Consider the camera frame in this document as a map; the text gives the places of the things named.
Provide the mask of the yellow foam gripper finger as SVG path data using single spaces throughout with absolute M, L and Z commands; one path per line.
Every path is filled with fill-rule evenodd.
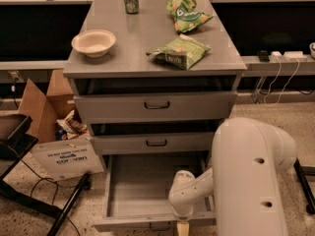
M 189 236 L 189 222 L 178 221 L 177 222 L 177 233 L 178 236 Z

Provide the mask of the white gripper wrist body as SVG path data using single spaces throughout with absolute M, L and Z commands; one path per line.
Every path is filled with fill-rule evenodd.
M 194 208 L 192 205 L 173 206 L 172 209 L 173 209 L 174 217 L 178 221 L 190 220 L 194 212 Z

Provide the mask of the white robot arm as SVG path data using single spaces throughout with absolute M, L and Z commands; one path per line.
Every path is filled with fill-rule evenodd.
M 180 170 L 168 200 L 178 236 L 189 236 L 194 204 L 215 199 L 218 236 L 288 236 L 277 180 L 296 161 L 286 131 L 254 119 L 225 120 L 212 143 L 212 166 L 199 177 Z

